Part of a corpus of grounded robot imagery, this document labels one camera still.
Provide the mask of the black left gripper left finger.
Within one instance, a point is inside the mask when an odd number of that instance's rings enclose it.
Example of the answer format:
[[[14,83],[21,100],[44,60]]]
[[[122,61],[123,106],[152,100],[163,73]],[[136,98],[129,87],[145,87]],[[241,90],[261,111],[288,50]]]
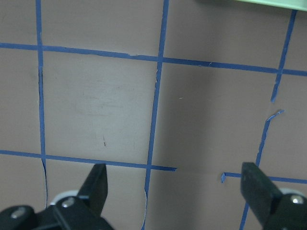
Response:
[[[95,164],[77,197],[96,215],[100,216],[107,198],[107,170],[105,164]]]

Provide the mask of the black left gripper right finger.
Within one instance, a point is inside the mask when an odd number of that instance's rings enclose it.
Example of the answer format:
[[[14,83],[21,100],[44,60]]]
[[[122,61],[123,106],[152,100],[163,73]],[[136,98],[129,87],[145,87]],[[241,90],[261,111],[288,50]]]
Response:
[[[280,189],[253,162],[242,163],[240,191],[263,227],[276,212],[283,197]]]

